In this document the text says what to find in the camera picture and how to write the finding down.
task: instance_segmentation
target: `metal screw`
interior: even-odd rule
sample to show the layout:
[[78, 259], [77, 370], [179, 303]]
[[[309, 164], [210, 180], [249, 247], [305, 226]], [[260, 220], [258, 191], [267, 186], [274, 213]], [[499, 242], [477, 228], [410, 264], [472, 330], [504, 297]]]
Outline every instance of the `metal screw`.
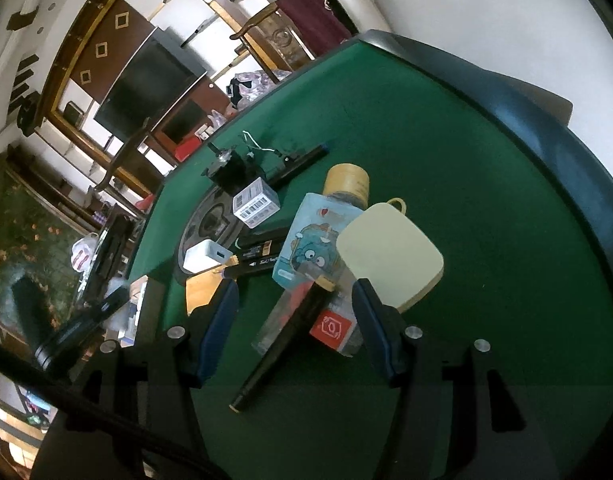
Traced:
[[415, 325], [410, 325], [406, 327], [406, 330], [404, 330], [404, 333], [406, 334], [407, 337], [410, 337], [411, 339], [419, 339], [420, 337], [424, 335], [424, 332], [422, 332], [422, 329], [419, 326], [415, 326]]
[[100, 345], [100, 352], [103, 354], [110, 354], [115, 348], [118, 347], [118, 342], [113, 341], [113, 339], [109, 339]]
[[491, 343], [486, 341], [486, 339], [477, 339], [473, 345], [480, 352], [488, 352], [491, 349]]
[[184, 337], [184, 334], [186, 334], [186, 330], [184, 330], [183, 326], [172, 326], [166, 333], [171, 339], [179, 339], [180, 337]]

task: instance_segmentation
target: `clothing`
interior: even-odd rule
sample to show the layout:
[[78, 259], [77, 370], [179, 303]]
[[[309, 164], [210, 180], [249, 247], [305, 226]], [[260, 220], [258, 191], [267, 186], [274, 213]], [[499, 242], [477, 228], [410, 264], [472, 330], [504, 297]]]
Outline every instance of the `clothing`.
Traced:
[[351, 38], [327, 0], [278, 0], [276, 4], [295, 23], [304, 44], [315, 57], [323, 56]]

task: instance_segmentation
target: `table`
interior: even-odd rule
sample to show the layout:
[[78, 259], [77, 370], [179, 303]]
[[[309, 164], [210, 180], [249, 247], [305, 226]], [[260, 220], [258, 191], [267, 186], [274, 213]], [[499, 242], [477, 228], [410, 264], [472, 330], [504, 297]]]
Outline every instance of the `table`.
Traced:
[[[283, 151], [331, 147], [280, 193], [269, 226], [290, 219], [341, 162], [368, 171], [371, 203], [406, 201], [445, 273], [405, 319], [452, 342], [490, 341], [501, 368], [526, 384], [558, 466], [570, 471], [613, 411], [613, 296], [571, 201], [517, 138], [446, 84], [362, 41], [285, 82], [213, 142], [230, 147], [242, 130]], [[162, 329], [186, 316], [171, 266], [213, 159], [202, 148], [167, 178], [132, 264], [132, 279], [148, 273], [168, 284]], [[229, 410], [258, 359], [250, 342], [282, 293], [270, 276], [239, 285], [218, 372], [194, 394], [212, 460], [234, 479], [371, 478], [397, 392], [363, 349], [345, 358], [309, 340], [247, 412]]]

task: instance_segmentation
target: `red object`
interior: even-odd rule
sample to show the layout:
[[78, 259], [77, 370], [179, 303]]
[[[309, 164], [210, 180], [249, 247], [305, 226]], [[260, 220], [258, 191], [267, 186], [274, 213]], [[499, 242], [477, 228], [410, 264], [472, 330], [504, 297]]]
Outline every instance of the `red object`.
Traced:
[[175, 158], [182, 162], [189, 158], [189, 155], [201, 145], [202, 141], [200, 139], [198, 139], [195, 135], [190, 136], [187, 140], [183, 140], [181, 143], [179, 143], [177, 148], [175, 148]]
[[335, 17], [327, 0], [278, 0], [276, 4], [296, 24], [314, 56], [323, 56], [351, 38], [351, 33]]
[[324, 309], [313, 325], [311, 335], [319, 339], [326, 346], [337, 350], [344, 339], [346, 339], [351, 325], [352, 322], [345, 317]]
[[151, 207], [151, 204], [153, 203], [153, 200], [155, 200], [155, 195], [153, 193], [151, 193], [144, 200], [140, 200], [140, 202], [136, 202], [136, 207], [140, 211], [146, 213], [146, 211], [148, 211], [148, 209]]

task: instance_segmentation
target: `small box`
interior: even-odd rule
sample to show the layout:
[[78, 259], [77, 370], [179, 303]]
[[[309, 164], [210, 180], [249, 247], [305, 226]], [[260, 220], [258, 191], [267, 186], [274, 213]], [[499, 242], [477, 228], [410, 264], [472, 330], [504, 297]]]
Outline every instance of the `small box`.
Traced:
[[200, 128], [195, 132], [195, 136], [198, 139], [202, 139], [202, 140], [208, 139], [209, 135], [206, 132], [207, 128], [208, 128], [208, 124], [202, 124], [202, 126], [200, 126]]
[[280, 210], [278, 194], [258, 177], [233, 198], [233, 212], [253, 229]]
[[199, 274], [225, 264], [231, 256], [231, 251], [207, 238], [187, 250], [184, 255], [184, 268], [193, 274]]

